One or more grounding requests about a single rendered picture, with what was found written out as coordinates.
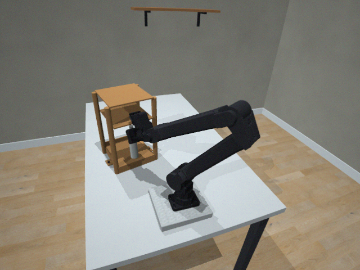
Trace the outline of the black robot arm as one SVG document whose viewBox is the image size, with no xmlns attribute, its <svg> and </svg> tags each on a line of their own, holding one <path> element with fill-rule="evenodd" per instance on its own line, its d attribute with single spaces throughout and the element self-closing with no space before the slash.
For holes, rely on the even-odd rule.
<svg viewBox="0 0 360 270">
<path fill-rule="evenodd" d="M 135 115 L 133 116 L 133 114 Z M 169 187 L 175 190 L 173 194 L 168 195 L 174 212 L 200 205 L 200 201 L 193 191 L 193 177 L 235 153 L 251 148 L 260 139 L 253 110 L 250 104 L 244 100 L 155 127 L 149 121 L 145 111 L 137 111 L 129 115 L 135 127 L 130 129 L 132 137 L 136 137 L 137 133 L 139 141 L 149 143 L 214 128 L 228 127 L 232 132 L 231 135 L 203 154 L 189 163 L 181 164 L 166 176 Z"/>
</svg>

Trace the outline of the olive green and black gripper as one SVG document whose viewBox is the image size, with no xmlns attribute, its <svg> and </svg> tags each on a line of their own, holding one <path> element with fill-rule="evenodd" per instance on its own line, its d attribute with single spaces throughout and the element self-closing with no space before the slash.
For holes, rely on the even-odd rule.
<svg viewBox="0 0 360 270">
<path fill-rule="evenodd" d="M 130 132 L 129 129 L 127 129 L 125 132 L 126 132 L 126 135 L 128 137 L 129 144 L 139 142 L 139 140 L 137 139 L 137 133 L 136 133 L 136 137 L 132 137 L 131 132 Z"/>
</svg>

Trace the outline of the grey bottle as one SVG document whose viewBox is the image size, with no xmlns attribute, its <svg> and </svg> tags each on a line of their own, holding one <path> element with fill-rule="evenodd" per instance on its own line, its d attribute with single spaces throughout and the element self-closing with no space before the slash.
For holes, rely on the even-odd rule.
<svg viewBox="0 0 360 270">
<path fill-rule="evenodd" d="M 133 128 L 133 125 L 129 125 L 129 129 Z M 130 156 L 132 159 L 136 159 L 138 158 L 138 147 L 137 147 L 137 142 L 133 143 L 133 144 L 129 144 L 129 148 L 130 148 Z"/>
</svg>

